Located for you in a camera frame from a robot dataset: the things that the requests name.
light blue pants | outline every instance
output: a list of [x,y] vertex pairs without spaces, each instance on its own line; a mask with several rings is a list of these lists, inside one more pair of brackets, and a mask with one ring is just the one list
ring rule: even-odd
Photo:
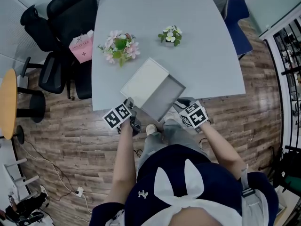
[[[204,150],[195,142],[192,136],[175,120],[168,119],[163,125],[163,129],[164,139],[168,141],[168,145],[183,145],[208,157]],[[139,171],[140,167],[151,155],[166,146],[167,145],[162,141],[162,134],[160,132],[148,135],[145,139],[144,150],[138,162],[137,171]]]

small potted plant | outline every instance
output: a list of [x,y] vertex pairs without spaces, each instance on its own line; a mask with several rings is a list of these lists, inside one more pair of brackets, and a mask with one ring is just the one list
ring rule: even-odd
[[98,46],[99,49],[106,55],[106,60],[110,63],[115,63],[115,59],[119,60],[119,65],[122,67],[129,59],[135,59],[136,55],[140,54],[138,42],[135,42],[136,37],[122,31],[111,31],[104,46]]
[[168,26],[163,30],[162,33],[158,34],[158,37],[161,39],[161,43],[165,41],[167,47],[174,47],[180,44],[182,39],[182,31],[176,25]]

pink bag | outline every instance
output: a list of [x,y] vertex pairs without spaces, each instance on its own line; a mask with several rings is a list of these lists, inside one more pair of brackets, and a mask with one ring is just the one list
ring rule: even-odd
[[69,49],[80,63],[92,59],[93,35],[93,30],[90,30],[87,34],[74,38],[69,45]]

sneaker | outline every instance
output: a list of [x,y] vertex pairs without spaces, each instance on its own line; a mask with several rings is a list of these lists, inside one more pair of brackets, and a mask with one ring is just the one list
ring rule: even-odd
[[167,120],[169,120],[169,119],[174,120],[174,119],[175,119],[175,118],[174,118],[174,114],[171,113],[171,112],[167,112],[166,115],[163,117],[163,119],[164,119],[165,122],[166,122]]
[[43,185],[40,185],[40,188],[41,188],[41,193],[46,194],[47,197],[48,197],[49,195],[48,195],[48,193],[46,191],[46,188]]
[[157,132],[157,127],[154,125],[154,124],[149,124],[147,127],[146,127],[146,134],[147,135],[150,135],[152,133],[155,133]]

white cable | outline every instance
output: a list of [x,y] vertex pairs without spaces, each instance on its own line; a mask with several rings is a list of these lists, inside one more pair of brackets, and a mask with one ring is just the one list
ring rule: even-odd
[[[43,158],[43,159],[36,158],[36,157],[32,156],[32,155],[31,155],[31,154],[30,154],[23,146],[21,146],[21,147],[26,151],[26,153],[27,153],[28,155],[30,155],[30,156],[31,156],[32,158],[34,158],[35,160],[37,160],[37,161],[48,161],[48,162],[53,166],[53,169],[54,169],[55,172],[57,173],[58,178],[61,180],[62,184],[65,186],[65,188],[67,188],[67,186],[65,185],[65,183],[62,181],[62,179],[61,179],[61,177],[60,177],[60,174],[57,172],[57,170],[55,169],[54,164],[53,164],[51,161],[49,161],[49,160],[47,160],[47,159],[45,159],[45,158]],[[67,188],[67,189],[69,190],[69,192],[72,192],[75,196],[77,196],[77,194],[75,194],[72,190],[70,190],[69,188]],[[88,201],[87,201],[87,199],[86,199],[86,197],[85,197],[84,194],[96,194],[96,193],[83,193],[83,196],[84,196],[84,198],[85,198],[85,200],[86,200],[86,206],[87,206],[87,209],[88,209],[88,211],[89,211],[90,218],[91,218],[92,212],[91,212],[90,209],[89,209]],[[75,218],[78,219],[78,220],[83,220],[83,221],[89,223],[88,221],[86,221],[86,220],[84,220],[83,218],[80,218],[80,217],[78,217],[78,216],[75,216]]]

